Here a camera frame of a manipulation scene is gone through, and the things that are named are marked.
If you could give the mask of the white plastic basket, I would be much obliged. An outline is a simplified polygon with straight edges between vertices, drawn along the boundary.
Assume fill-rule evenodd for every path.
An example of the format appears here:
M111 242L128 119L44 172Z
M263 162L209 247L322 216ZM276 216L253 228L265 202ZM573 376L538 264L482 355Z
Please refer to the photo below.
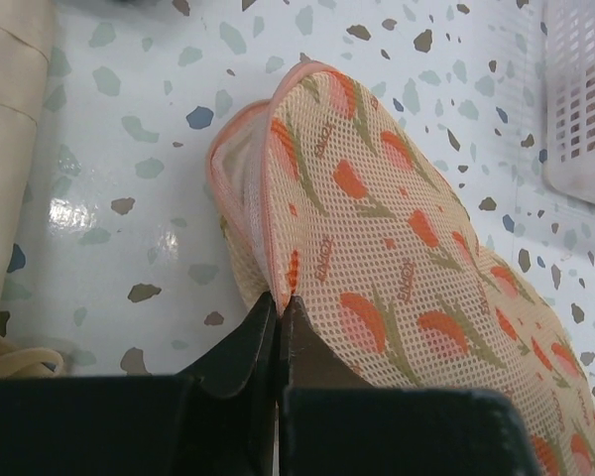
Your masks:
M595 205L595 0L545 6L544 178Z

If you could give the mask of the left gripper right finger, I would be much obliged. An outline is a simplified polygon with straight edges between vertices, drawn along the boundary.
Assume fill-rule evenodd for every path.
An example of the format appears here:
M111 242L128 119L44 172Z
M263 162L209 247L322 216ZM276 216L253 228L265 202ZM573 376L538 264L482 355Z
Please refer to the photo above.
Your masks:
M483 389L373 387L318 337L303 301L282 318L283 475L537 475L519 413Z

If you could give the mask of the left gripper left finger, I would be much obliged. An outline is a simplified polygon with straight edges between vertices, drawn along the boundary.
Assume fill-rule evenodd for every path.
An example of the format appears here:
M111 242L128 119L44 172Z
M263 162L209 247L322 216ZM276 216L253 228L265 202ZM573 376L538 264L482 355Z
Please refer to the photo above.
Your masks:
M269 475L275 304L182 371L0 381L0 475Z

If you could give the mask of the tulip print mesh laundry bag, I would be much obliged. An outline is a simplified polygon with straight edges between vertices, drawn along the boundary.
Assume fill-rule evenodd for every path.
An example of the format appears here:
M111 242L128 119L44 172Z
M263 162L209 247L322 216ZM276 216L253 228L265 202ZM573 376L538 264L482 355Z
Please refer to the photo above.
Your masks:
M595 408L561 322L367 87L294 66L218 133L207 179L247 305L301 298L370 384L499 391L544 474L595 475Z

